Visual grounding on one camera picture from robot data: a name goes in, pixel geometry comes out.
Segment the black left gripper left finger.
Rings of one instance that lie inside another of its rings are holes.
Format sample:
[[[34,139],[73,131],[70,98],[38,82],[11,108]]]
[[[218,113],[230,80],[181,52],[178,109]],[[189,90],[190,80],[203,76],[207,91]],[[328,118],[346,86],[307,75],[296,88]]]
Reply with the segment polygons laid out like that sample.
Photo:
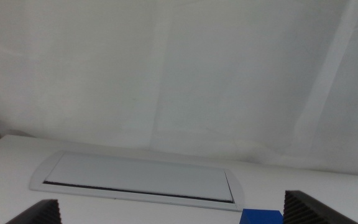
[[[6,224],[62,224],[58,200],[41,200]]]

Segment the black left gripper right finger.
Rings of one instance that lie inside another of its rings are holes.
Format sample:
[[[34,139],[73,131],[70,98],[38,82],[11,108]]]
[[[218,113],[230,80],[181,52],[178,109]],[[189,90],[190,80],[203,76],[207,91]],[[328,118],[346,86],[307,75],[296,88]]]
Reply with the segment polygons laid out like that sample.
[[[300,190],[286,190],[283,224],[358,224]]]

